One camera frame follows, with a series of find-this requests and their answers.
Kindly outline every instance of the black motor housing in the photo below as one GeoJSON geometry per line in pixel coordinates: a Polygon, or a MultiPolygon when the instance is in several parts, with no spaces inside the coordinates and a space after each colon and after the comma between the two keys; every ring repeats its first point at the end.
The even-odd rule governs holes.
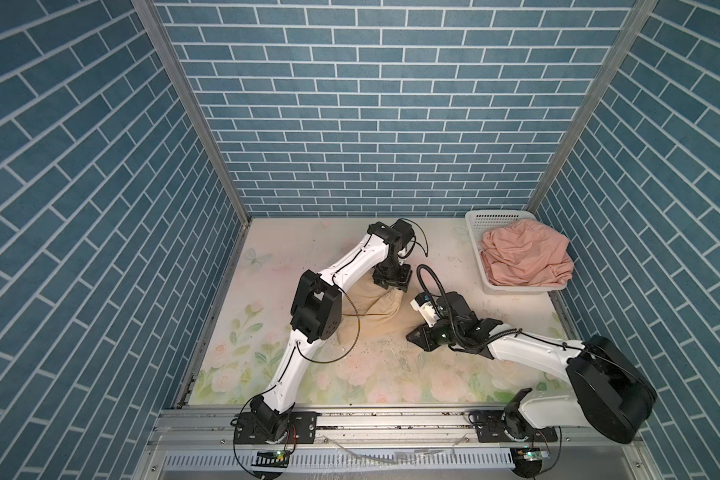
{"type": "Polygon", "coordinates": [[[653,410],[656,390],[612,341],[595,335],[584,345],[565,370],[581,410],[605,437],[630,443],[653,410]]]}
{"type": "Polygon", "coordinates": [[[368,234],[378,236],[389,245],[387,257],[373,268],[373,283],[407,292],[413,272],[409,264],[400,264],[398,255],[413,239],[413,227],[405,220],[398,220],[392,226],[376,222],[368,226],[368,234]]]}

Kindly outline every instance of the black cable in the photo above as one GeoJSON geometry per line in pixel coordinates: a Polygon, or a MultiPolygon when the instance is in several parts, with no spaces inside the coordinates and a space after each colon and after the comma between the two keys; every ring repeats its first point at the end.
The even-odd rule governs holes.
{"type": "Polygon", "coordinates": [[[552,468],[554,468],[554,466],[556,466],[557,463],[558,463],[558,461],[560,460],[560,455],[562,455],[562,453],[563,453],[563,429],[562,429],[562,427],[557,427],[557,431],[558,431],[558,433],[559,433],[559,434],[557,435],[557,441],[560,443],[560,444],[557,446],[557,457],[555,457],[555,460],[554,460],[554,462],[552,462],[552,465],[551,465],[551,466],[549,466],[548,468],[545,468],[545,469],[542,470],[541,472],[538,472],[538,473],[534,476],[534,479],[536,479],[537,476],[542,475],[542,474],[545,474],[545,473],[547,473],[549,470],[551,470],[552,468]]]}
{"type": "Polygon", "coordinates": [[[344,296],[347,297],[347,300],[349,300],[349,303],[352,305],[352,308],[353,308],[354,311],[355,311],[355,315],[356,315],[357,318],[358,318],[358,333],[357,333],[357,335],[355,335],[355,341],[352,343],[352,346],[349,347],[349,350],[347,350],[347,351],[344,353],[344,355],[340,356],[340,357],[337,358],[337,359],[328,360],[328,361],[326,361],[326,362],[322,362],[322,361],[320,361],[320,360],[308,359],[306,356],[304,356],[304,354],[302,353],[302,350],[301,350],[300,348],[298,348],[298,341],[297,341],[297,342],[296,342],[296,350],[298,351],[298,354],[301,355],[304,360],[307,360],[307,361],[312,362],[312,363],[321,363],[321,364],[334,363],[334,362],[337,362],[337,361],[343,359],[343,358],[346,357],[347,355],[349,355],[349,353],[352,351],[352,349],[355,348],[355,345],[358,344],[358,340],[360,339],[360,313],[358,312],[358,309],[357,309],[357,307],[355,306],[355,303],[352,302],[352,299],[349,298],[349,295],[347,295],[347,293],[344,291],[344,289],[341,288],[341,287],[338,286],[338,285],[336,285],[336,288],[338,288],[339,290],[341,290],[342,293],[344,293],[344,296]]]}
{"type": "Polygon", "coordinates": [[[411,249],[405,254],[405,256],[400,256],[400,254],[398,254],[398,258],[400,258],[400,259],[406,259],[406,258],[408,258],[409,256],[411,256],[411,254],[413,253],[413,247],[414,247],[414,246],[416,246],[416,245],[422,246],[419,242],[416,241],[416,236],[415,236],[415,235],[413,235],[413,238],[411,238],[411,240],[413,241],[413,246],[411,247],[411,249]]]}
{"type": "MultiPolygon", "coordinates": [[[[422,245],[419,242],[414,242],[414,245],[418,245],[418,247],[422,249],[422,252],[424,252],[424,248],[422,247],[422,245]]],[[[429,255],[429,252],[424,252],[424,256],[428,256],[428,255],[429,255]]]]}
{"type": "Polygon", "coordinates": [[[437,274],[430,268],[428,265],[421,264],[418,267],[416,267],[416,277],[418,278],[419,284],[421,284],[422,289],[424,293],[432,298],[432,293],[430,293],[429,288],[427,288],[427,285],[424,283],[422,279],[422,270],[426,270],[427,273],[432,277],[432,280],[434,280],[435,284],[438,286],[438,289],[440,290],[440,294],[443,297],[445,301],[445,315],[448,318],[448,322],[451,326],[451,333],[453,333],[454,340],[456,343],[462,347],[467,353],[479,353],[483,348],[485,348],[489,343],[495,342],[499,338],[511,334],[515,334],[518,332],[518,329],[512,329],[512,330],[505,330],[503,332],[497,333],[495,335],[490,336],[486,340],[482,342],[476,342],[472,339],[467,338],[466,336],[461,335],[461,333],[458,331],[458,327],[456,325],[456,317],[455,312],[453,310],[453,307],[451,306],[451,303],[448,301],[448,297],[445,295],[445,288],[443,288],[443,284],[440,282],[440,279],[438,278],[437,274]]]}
{"type": "Polygon", "coordinates": [[[251,402],[251,400],[253,400],[254,398],[257,398],[258,396],[264,395],[265,393],[272,391],[273,389],[275,389],[276,386],[277,386],[277,383],[275,385],[269,387],[269,389],[265,390],[264,392],[261,392],[257,395],[252,396],[251,398],[248,398],[246,400],[246,402],[242,404],[242,408],[240,408],[240,413],[238,413],[237,416],[235,418],[233,418],[232,421],[230,422],[230,425],[235,427],[235,431],[232,434],[232,454],[235,456],[235,462],[237,462],[237,465],[239,465],[240,468],[245,470],[248,475],[251,475],[254,478],[258,478],[258,477],[256,476],[256,474],[251,472],[246,466],[244,466],[240,462],[240,459],[237,457],[237,450],[235,449],[235,435],[237,434],[237,424],[240,422],[240,415],[242,415],[242,411],[246,409],[246,407],[251,402]]]}
{"type": "Polygon", "coordinates": [[[563,349],[563,350],[565,350],[565,349],[578,350],[578,351],[584,352],[584,353],[586,353],[586,354],[588,354],[588,355],[592,355],[593,357],[595,357],[595,358],[597,358],[597,359],[603,360],[604,362],[608,362],[608,363],[610,363],[611,365],[613,365],[614,367],[616,367],[617,369],[619,369],[619,370],[621,370],[622,372],[624,372],[625,374],[627,374],[628,376],[632,377],[632,379],[634,379],[636,382],[638,382],[639,384],[641,384],[643,387],[645,387],[645,389],[648,390],[648,394],[651,396],[651,398],[653,399],[653,401],[656,400],[656,398],[653,397],[653,394],[651,393],[652,387],[651,387],[650,385],[646,384],[646,383],[643,381],[643,379],[637,378],[632,372],[630,372],[629,370],[625,369],[624,367],[622,367],[622,366],[619,365],[618,363],[615,363],[615,362],[612,361],[612,360],[608,360],[607,358],[605,358],[605,357],[603,357],[603,356],[597,355],[596,353],[590,352],[590,351],[588,351],[588,350],[586,350],[586,349],[583,349],[583,348],[580,348],[580,347],[578,347],[578,346],[568,345],[566,342],[563,342],[563,343],[550,342],[550,341],[548,341],[548,340],[544,340],[544,339],[537,338],[537,337],[535,337],[535,336],[533,336],[533,335],[530,335],[530,334],[528,334],[528,333],[526,333],[526,332],[523,332],[523,331],[520,331],[520,334],[521,334],[521,335],[525,335],[525,336],[527,336],[527,337],[529,337],[529,338],[532,338],[532,339],[536,340],[537,342],[546,343],[547,345],[552,345],[552,346],[558,346],[559,348],[561,348],[561,349],[563,349]]]}
{"type": "Polygon", "coordinates": [[[426,235],[426,233],[424,233],[424,229],[422,228],[422,226],[417,224],[410,218],[402,218],[401,217],[400,220],[405,220],[406,222],[411,222],[413,225],[418,226],[418,229],[422,231],[422,235],[424,236],[424,243],[427,245],[426,250],[424,250],[424,248],[422,247],[422,250],[424,250],[424,256],[429,256],[429,242],[427,241],[427,235],[426,235]]]}
{"type": "Polygon", "coordinates": [[[338,270],[336,270],[336,272],[334,272],[333,275],[331,275],[331,282],[336,283],[336,275],[337,275],[339,272],[341,272],[342,270],[344,270],[344,268],[345,268],[347,265],[349,265],[349,264],[351,264],[352,262],[355,261],[355,259],[362,253],[362,249],[364,249],[366,246],[368,246],[368,242],[371,241],[371,236],[372,236],[372,235],[368,235],[368,239],[365,241],[364,245],[363,245],[362,247],[360,247],[360,250],[358,250],[358,252],[357,252],[357,253],[355,254],[355,256],[352,258],[352,260],[350,260],[349,262],[347,262],[347,263],[344,264],[344,265],[341,265],[341,266],[338,268],[338,270]]]}
{"type": "Polygon", "coordinates": [[[269,389],[267,389],[267,390],[265,390],[265,391],[263,391],[263,392],[261,392],[261,393],[258,393],[258,394],[256,394],[256,395],[252,396],[251,398],[248,398],[248,399],[246,400],[246,402],[242,404],[242,408],[240,408],[240,413],[238,413],[237,416],[236,416],[235,418],[233,418],[232,421],[230,422],[230,425],[233,426],[233,427],[235,427],[235,432],[232,434],[232,454],[235,456],[235,462],[237,462],[237,465],[239,465],[240,468],[242,468],[243,470],[245,470],[249,475],[253,476],[254,478],[258,478],[258,477],[257,477],[256,475],[253,475],[253,472],[251,472],[248,468],[246,468],[245,466],[243,466],[243,464],[240,463],[240,459],[237,457],[237,450],[235,449],[235,434],[237,433],[237,424],[238,424],[238,422],[240,422],[240,415],[242,415],[242,411],[246,409],[246,407],[247,407],[248,404],[251,402],[251,400],[253,400],[254,398],[257,398],[258,396],[262,396],[262,395],[264,395],[265,393],[271,392],[273,389],[275,389],[275,387],[276,387],[277,384],[280,382],[280,380],[282,380],[282,378],[283,378],[284,376],[286,376],[286,372],[288,371],[288,366],[291,365],[291,360],[293,359],[293,354],[294,354],[295,352],[296,352],[296,349],[291,350],[291,355],[288,357],[288,362],[286,362],[286,368],[282,369],[282,373],[280,374],[280,378],[277,379],[277,382],[275,382],[275,385],[269,387],[269,389]]]}

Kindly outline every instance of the cable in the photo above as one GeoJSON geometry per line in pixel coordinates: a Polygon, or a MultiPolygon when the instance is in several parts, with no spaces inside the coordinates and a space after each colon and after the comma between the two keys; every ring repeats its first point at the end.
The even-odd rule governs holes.
{"type": "MultiPolygon", "coordinates": [[[[258,393],[251,398],[248,398],[245,403],[242,404],[242,408],[240,408],[240,413],[238,413],[230,422],[230,425],[235,427],[235,433],[237,432],[237,424],[240,422],[240,415],[242,415],[242,411],[246,409],[248,404],[253,400],[254,398],[257,398],[258,396],[263,396],[265,393],[271,392],[277,384],[282,380],[282,378],[286,375],[286,372],[288,371],[288,366],[291,364],[291,360],[293,359],[293,354],[296,352],[296,350],[291,350],[291,355],[288,357],[288,362],[286,363],[286,368],[282,370],[282,373],[280,374],[280,378],[277,379],[277,382],[275,382],[275,385],[269,387],[269,389],[264,390],[261,393],[258,393]]],[[[293,432],[293,450],[296,450],[296,428],[294,428],[293,432]]],[[[254,478],[258,478],[256,475],[253,475],[253,472],[251,472],[248,468],[246,468],[243,464],[240,463],[240,459],[237,457],[237,450],[235,449],[235,433],[232,434],[232,454],[235,456],[235,462],[237,462],[237,465],[240,466],[243,470],[245,470],[249,475],[253,476],[254,478]]],[[[286,447],[288,446],[288,438],[286,438],[286,447]]]]}
{"type": "Polygon", "coordinates": [[[363,459],[363,460],[369,460],[370,462],[383,463],[383,464],[385,464],[385,465],[397,465],[397,464],[399,464],[399,461],[398,461],[397,459],[392,460],[392,459],[390,459],[390,458],[375,457],[375,456],[370,456],[370,455],[363,455],[363,454],[361,454],[361,453],[353,452],[352,450],[350,450],[349,448],[346,448],[345,446],[343,446],[342,444],[336,442],[336,440],[334,440],[334,439],[332,439],[332,438],[326,437],[326,440],[327,440],[329,443],[332,443],[333,445],[339,447],[341,450],[343,450],[344,452],[346,452],[347,454],[349,454],[350,456],[352,456],[352,457],[354,457],[354,458],[363,459]]]}
{"type": "Polygon", "coordinates": [[[552,451],[550,450],[550,444],[547,443],[547,436],[544,434],[544,430],[539,430],[538,432],[541,434],[541,437],[544,439],[544,444],[547,446],[547,453],[550,454],[550,456],[552,456],[552,451]]]}
{"type": "Polygon", "coordinates": [[[233,418],[232,421],[230,422],[230,425],[235,427],[235,432],[232,434],[232,454],[235,456],[235,462],[237,462],[237,465],[239,465],[240,468],[245,470],[248,475],[251,475],[254,478],[258,478],[258,477],[256,476],[256,474],[251,472],[246,466],[244,466],[240,462],[240,459],[237,457],[237,449],[235,448],[235,435],[237,434],[237,424],[240,422],[240,415],[242,415],[242,411],[246,409],[246,407],[251,402],[251,400],[253,400],[254,398],[257,398],[258,396],[264,395],[265,393],[272,391],[273,389],[275,389],[276,386],[277,386],[277,382],[275,383],[275,385],[269,387],[269,389],[265,390],[264,392],[261,392],[258,395],[254,395],[251,398],[248,398],[246,400],[246,402],[242,404],[242,408],[240,408],[240,413],[238,413],[237,416],[235,418],[233,418]]]}
{"type": "MultiPolygon", "coordinates": [[[[419,242],[416,241],[416,236],[415,236],[415,235],[413,235],[413,237],[411,238],[411,240],[413,241],[413,246],[416,246],[416,245],[422,246],[419,242]]],[[[411,254],[413,253],[413,246],[411,247],[411,249],[410,249],[404,256],[400,256],[400,254],[398,254],[398,258],[406,259],[406,258],[408,258],[409,256],[411,256],[411,254]]]]}
{"type": "Polygon", "coordinates": [[[360,250],[358,250],[358,252],[357,252],[357,253],[355,254],[355,256],[352,258],[352,260],[350,260],[349,262],[347,262],[347,263],[344,264],[344,265],[341,265],[341,266],[338,268],[338,270],[336,270],[336,272],[334,272],[333,275],[331,275],[331,282],[333,282],[334,284],[336,284],[336,275],[337,275],[339,272],[341,272],[342,270],[344,270],[344,268],[345,268],[347,265],[349,265],[349,264],[351,264],[352,262],[355,261],[355,259],[358,257],[358,255],[360,255],[360,254],[362,253],[363,249],[364,249],[366,246],[368,246],[368,242],[371,241],[371,237],[372,237],[372,235],[368,235],[368,239],[365,241],[364,245],[360,247],[360,250]]]}
{"type": "Polygon", "coordinates": [[[429,256],[429,252],[425,252],[424,248],[422,247],[422,245],[419,242],[415,241],[414,245],[418,245],[418,247],[422,249],[422,252],[424,252],[424,256],[429,256]]]}
{"type": "Polygon", "coordinates": [[[557,465],[557,462],[560,460],[560,455],[563,453],[563,429],[562,427],[557,427],[557,430],[559,431],[559,435],[557,436],[557,440],[560,442],[560,444],[557,446],[557,457],[555,457],[554,462],[552,462],[552,466],[549,466],[548,468],[545,468],[541,472],[538,472],[534,479],[536,479],[537,476],[547,473],[549,470],[554,468],[554,466],[557,465]]]}
{"type": "Polygon", "coordinates": [[[432,298],[432,293],[430,293],[429,288],[427,288],[427,285],[424,283],[422,279],[422,270],[426,270],[427,273],[432,277],[432,280],[434,280],[435,284],[437,284],[438,289],[440,290],[440,294],[445,301],[445,315],[448,318],[448,322],[451,326],[451,333],[453,333],[454,340],[456,343],[462,347],[463,350],[458,350],[453,348],[452,346],[448,346],[451,350],[454,352],[466,352],[466,353],[480,353],[482,349],[484,349],[486,346],[488,346],[490,343],[495,342],[496,340],[499,340],[502,337],[508,336],[508,335],[517,335],[519,332],[522,331],[522,329],[510,329],[505,330],[503,332],[496,333],[494,335],[491,335],[489,338],[483,340],[482,342],[476,342],[475,340],[469,339],[466,336],[462,335],[459,331],[459,328],[456,325],[456,319],[463,318],[455,315],[455,312],[453,310],[453,307],[451,306],[451,303],[448,301],[448,297],[445,295],[445,288],[443,288],[443,284],[440,282],[440,279],[438,276],[432,271],[432,268],[430,268],[428,265],[421,264],[418,267],[416,267],[416,277],[418,278],[418,282],[422,285],[422,289],[424,293],[432,298]]]}
{"type": "Polygon", "coordinates": [[[355,348],[355,345],[358,344],[358,340],[360,339],[360,313],[358,312],[358,309],[357,309],[357,307],[355,306],[355,303],[352,302],[352,299],[349,298],[349,295],[347,295],[347,293],[344,291],[344,289],[341,288],[341,287],[338,286],[338,285],[336,285],[336,288],[338,288],[339,290],[341,290],[342,293],[344,293],[344,296],[347,297],[347,300],[349,300],[349,303],[352,305],[352,308],[355,310],[355,315],[356,315],[357,318],[358,318],[358,333],[357,333],[357,335],[355,335],[355,341],[352,343],[352,346],[349,347],[349,350],[347,350],[347,351],[344,353],[344,355],[340,356],[340,357],[337,358],[337,359],[328,360],[328,361],[326,361],[326,362],[322,362],[322,361],[320,361],[320,360],[312,360],[312,359],[309,359],[309,358],[307,358],[306,356],[304,356],[304,354],[302,353],[302,350],[298,347],[298,341],[297,341],[297,342],[296,342],[296,350],[298,351],[298,354],[301,355],[302,358],[303,358],[304,360],[307,360],[308,362],[321,363],[321,364],[337,362],[337,361],[343,359],[344,357],[346,357],[347,355],[349,355],[349,353],[352,351],[352,349],[355,348]]]}
{"type": "Polygon", "coordinates": [[[418,226],[418,229],[422,231],[422,235],[424,236],[424,243],[427,245],[427,249],[426,249],[426,250],[424,250],[424,248],[422,247],[422,250],[424,250],[424,256],[429,256],[429,242],[427,241],[427,235],[424,233],[424,229],[422,228],[422,226],[419,225],[419,224],[417,224],[416,222],[414,222],[414,221],[411,220],[410,218],[403,218],[403,217],[401,217],[400,220],[405,220],[406,222],[411,222],[413,225],[418,226]]]}
{"type": "Polygon", "coordinates": [[[622,367],[622,366],[619,365],[618,363],[613,362],[612,360],[608,360],[607,358],[605,358],[605,357],[603,357],[603,356],[597,355],[596,353],[592,353],[592,352],[590,352],[590,351],[588,351],[588,350],[586,350],[586,349],[580,348],[580,347],[578,347],[578,346],[568,345],[566,342],[563,342],[562,344],[556,343],[556,342],[550,342],[550,341],[548,341],[548,340],[544,340],[544,339],[537,338],[537,337],[535,337],[535,336],[533,336],[533,335],[530,335],[530,334],[528,334],[528,333],[526,333],[526,332],[523,332],[522,330],[520,331],[520,334],[521,334],[521,335],[525,335],[525,336],[527,336],[527,337],[529,337],[529,338],[532,338],[532,339],[536,340],[537,342],[546,343],[547,345],[552,345],[552,346],[558,346],[559,348],[561,348],[561,349],[563,349],[563,350],[565,350],[565,349],[578,350],[578,351],[580,351],[580,352],[584,352],[584,353],[586,353],[586,354],[592,355],[593,357],[595,357],[595,358],[597,358],[597,359],[603,360],[604,362],[608,362],[608,363],[610,363],[611,365],[613,365],[614,367],[616,367],[617,369],[619,369],[619,370],[621,370],[622,372],[624,372],[625,374],[627,374],[628,376],[632,377],[632,379],[634,379],[636,382],[638,382],[639,384],[641,384],[643,387],[645,387],[645,389],[648,390],[648,394],[651,396],[651,398],[653,399],[653,401],[656,400],[656,398],[653,396],[653,393],[651,393],[652,387],[651,387],[650,385],[648,385],[643,379],[637,378],[632,372],[630,372],[629,370],[625,369],[624,367],[622,367]]]}
{"type": "Polygon", "coordinates": [[[291,427],[293,427],[293,450],[291,450],[291,455],[296,453],[296,426],[291,424],[291,427]]]}
{"type": "Polygon", "coordinates": [[[288,452],[288,439],[289,439],[290,437],[291,437],[291,429],[288,428],[288,429],[286,430],[286,442],[282,445],[282,450],[283,450],[284,452],[288,452]]]}

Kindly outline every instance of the mounting plate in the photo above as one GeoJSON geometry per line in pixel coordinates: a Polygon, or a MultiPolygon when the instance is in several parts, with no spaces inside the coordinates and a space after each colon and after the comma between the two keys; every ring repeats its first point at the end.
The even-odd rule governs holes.
{"type": "MultiPolygon", "coordinates": [[[[235,429],[235,444],[237,445],[265,445],[263,438],[260,438],[254,431],[253,414],[245,412],[240,414],[238,428],[235,429]]],[[[311,445],[315,443],[315,428],[317,427],[317,412],[291,412],[288,417],[288,428],[296,427],[297,444],[311,445]]]]}
{"type": "MultiPolygon", "coordinates": [[[[517,441],[507,435],[504,422],[501,421],[503,414],[504,412],[501,410],[473,410],[469,413],[470,421],[474,424],[474,430],[478,434],[480,443],[517,441]]],[[[537,445],[543,444],[545,439],[550,445],[556,442],[557,431],[552,427],[547,427],[536,432],[534,441],[537,445]]]]}

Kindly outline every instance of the painted flower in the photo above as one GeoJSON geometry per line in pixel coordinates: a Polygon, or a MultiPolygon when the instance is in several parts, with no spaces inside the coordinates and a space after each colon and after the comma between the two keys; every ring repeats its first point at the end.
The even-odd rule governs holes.
{"type": "Polygon", "coordinates": [[[432,397],[440,402],[460,402],[469,394],[469,386],[451,370],[433,370],[429,377],[432,397]]]}
{"type": "Polygon", "coordinates": [[[398,400],[398,386],[394,382],[378,382],[365,393],[368,403],[397,403],[398,400]]]}
{"type": "Polygon", "coordinates": [[[422,398],[422,388],[415,383],[403,383],[401,390],[404,402],[418,403],[422,398]]]}
{"type": "Polygon", "coordinates": [[[328,385],[330,383],[331,377],[328,376],[327,372],[320,372],[317,374],[317,378],[315,379],[315,384],[317,385],[317,388],[325,390],[328,388],[328,385]]]}
{"type": "Polygon", "coordinates": [[[365,385],[365,381],[376,371],[374,356],[353,352],[336,364],[336,376],[346,380],[349,385],[365,385]]]}
{"type": "Polygon", "coordinates": [[[240,383],[242,369],[224,368],[211,377],[211,389],[214,392],[228,392],[240,383]]]}
{"type": "Polygon", "coordinates": [[[219,369],[230,362],[232,358],[232,345],[226,339],[211,345],[202,363],[203,370],[219,369]]]}
{"type": "MultiPolygon", "coordinates": [[[[286,328],[288,329],[288,334],[290,335],[291,324],[287,323],[286,328]]],[[[280,330],[270,330],[264,334],[264,343],[280,343],[282,340],[282,331],[280,330]]]]}
{"type": "Polygon", "coordinates": [[[255,302],[251,303],[250,307],[252,312],[258,313],[262,310],[262,308],[264,308],[264,305],[259,300],[256,300],[255,302]]]}
{"type": "Polygon", "coordinates": [[[544,378],[541,370],[505,360],[490,360],[485,363],[485,369],[490,372],[497,390],[509,392],[534,386],[544,378]]]}

